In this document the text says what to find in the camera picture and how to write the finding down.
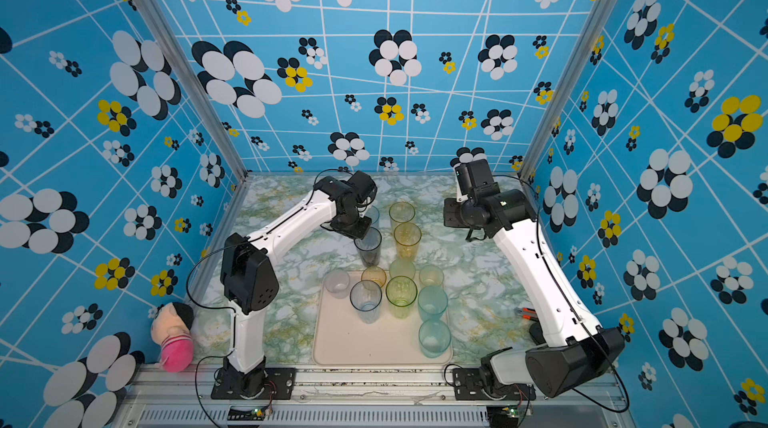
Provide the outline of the tall blue-grey back glass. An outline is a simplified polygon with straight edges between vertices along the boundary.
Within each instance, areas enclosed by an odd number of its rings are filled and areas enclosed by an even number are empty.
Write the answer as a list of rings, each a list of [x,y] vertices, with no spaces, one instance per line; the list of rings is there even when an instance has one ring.
[[[380,211],[376,206],[369,206],[365,211],[365,216],[371,219],[371,226],[378,229],[380,220]]]

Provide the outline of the tall amber back glass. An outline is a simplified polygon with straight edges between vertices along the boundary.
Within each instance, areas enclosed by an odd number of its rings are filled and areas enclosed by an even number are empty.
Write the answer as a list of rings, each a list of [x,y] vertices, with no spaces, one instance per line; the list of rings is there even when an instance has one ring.
[[[395,230],[403,223],[411,222],[415,217],[414,206],[406,201],[393,203],[388,211],[391,229]]]

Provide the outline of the tall amber glass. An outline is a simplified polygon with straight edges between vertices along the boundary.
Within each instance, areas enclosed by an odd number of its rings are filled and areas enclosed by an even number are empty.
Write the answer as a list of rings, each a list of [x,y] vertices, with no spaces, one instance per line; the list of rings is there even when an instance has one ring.
[[[391,229],[395,230],[403,223],[411,222],[415,217],[414,206],[406,201],[393,203],[388,211]]]
[[[422,240],[422,231],[414,223],[399,224],[393,231],[398,258],[414,261]]]

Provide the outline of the tall dark grey glass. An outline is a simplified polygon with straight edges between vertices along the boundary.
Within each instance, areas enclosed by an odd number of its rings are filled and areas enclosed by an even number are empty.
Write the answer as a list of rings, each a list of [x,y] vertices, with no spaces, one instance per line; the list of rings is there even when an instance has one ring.
[[[371,227],[362,238],[354,240],[354,246],[365,267],[378,266],[381,258],[381,232]]]

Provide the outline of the tall amber front glass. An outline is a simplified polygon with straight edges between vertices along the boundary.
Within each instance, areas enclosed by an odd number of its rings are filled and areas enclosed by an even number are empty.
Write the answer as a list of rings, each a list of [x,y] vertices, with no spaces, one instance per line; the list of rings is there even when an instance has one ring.
[[[399,224],[393,231],[398,258],[414,261],[422,240],[422,231],[414,223]]]

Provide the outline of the short amber glass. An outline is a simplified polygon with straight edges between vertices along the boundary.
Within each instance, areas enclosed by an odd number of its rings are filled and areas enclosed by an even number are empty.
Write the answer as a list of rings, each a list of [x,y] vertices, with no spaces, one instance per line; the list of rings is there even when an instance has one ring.
[[[365,268],[361,273],[362,281],[372,281],[376,283],[381,289],[384,289],[387,284],[388,275],[387,272],[379,266],[371,266]]]

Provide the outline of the short pale green glass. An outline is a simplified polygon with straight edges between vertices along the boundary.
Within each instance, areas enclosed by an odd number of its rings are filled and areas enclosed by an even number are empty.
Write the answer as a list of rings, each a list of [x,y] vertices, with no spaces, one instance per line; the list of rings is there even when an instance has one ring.
[[[444,284],[444,272],[435,265],[424,266],[418,274],[422,288],[429,286],[442,287]]]

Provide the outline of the short light green glass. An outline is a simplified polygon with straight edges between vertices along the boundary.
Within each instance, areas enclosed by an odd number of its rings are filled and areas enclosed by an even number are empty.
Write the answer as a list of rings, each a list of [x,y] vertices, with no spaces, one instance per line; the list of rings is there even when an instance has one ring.
[[[407,277],[414,279],[415,274],[416,267],[410,259],[397,258],[390,263],[389,276],[391,278]]]

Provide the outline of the short clear glass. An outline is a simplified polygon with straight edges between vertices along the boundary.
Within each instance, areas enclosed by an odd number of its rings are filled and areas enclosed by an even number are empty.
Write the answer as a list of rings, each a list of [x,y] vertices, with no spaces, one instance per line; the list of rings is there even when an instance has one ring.
[[[342,269],[330,271],[324,278],[324,289],[334,298],[347,298],[351,289],[348,272]]]

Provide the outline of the tall light blue glass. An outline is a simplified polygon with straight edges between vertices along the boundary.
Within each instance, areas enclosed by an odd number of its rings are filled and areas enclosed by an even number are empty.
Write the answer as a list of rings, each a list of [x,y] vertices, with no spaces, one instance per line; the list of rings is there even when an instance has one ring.
[[[364,323],[373,324],[379,319],[382,290],[378,283],[371,280],[357,282],[351,288],[349,299]]]

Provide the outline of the tall teal front glass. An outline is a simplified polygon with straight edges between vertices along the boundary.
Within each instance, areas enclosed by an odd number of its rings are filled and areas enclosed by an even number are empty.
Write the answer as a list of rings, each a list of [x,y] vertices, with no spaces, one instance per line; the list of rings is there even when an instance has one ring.
[[[423,322],[440,320],[448,306],[448,296],[439,285],[424,287],[418,295],[419,316]]]

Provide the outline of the tall green glass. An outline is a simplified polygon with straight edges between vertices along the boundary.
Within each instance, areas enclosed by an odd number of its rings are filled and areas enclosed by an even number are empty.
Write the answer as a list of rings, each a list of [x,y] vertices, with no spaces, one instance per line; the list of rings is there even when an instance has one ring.
[[[417,300],[418,287],[412,278],[396,276],[386,285],[385,295],[392,315],[397,319],[405,319]]]

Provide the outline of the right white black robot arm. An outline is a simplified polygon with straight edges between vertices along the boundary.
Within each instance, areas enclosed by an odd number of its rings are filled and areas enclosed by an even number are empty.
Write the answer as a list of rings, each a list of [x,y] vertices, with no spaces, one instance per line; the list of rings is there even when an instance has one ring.
[[[625,340],[619,329],[603,327],[568,283],[524,191],[502,190],[484,158],[459,155],[451,167],[456,195],[444,201],[444,225],[480,231],[495,243],[525,289],[542,328],[538,346],[525,352],[506,348],[482,358],[483,390],[500,398],[512,386],[526,384],[554,398],[614,372]]]

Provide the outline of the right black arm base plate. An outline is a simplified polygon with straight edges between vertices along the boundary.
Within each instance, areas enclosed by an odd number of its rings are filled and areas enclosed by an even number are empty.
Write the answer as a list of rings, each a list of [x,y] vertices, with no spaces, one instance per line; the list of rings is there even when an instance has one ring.
[[[446,372],[447,382],[452,386],[456,401],[510,401],[512,403],[535,401],[535,387],[529,384],[504,385],[489,388],[478,368],[453,366]]]

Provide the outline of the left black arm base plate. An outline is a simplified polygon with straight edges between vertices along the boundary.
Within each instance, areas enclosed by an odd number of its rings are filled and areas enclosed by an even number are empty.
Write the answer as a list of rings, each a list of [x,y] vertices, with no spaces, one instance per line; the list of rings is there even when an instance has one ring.
[[[216,372],[210,397],[214,400],[289,400],[295,386],[295,368],[257,369],[243,375],[234,368]]]

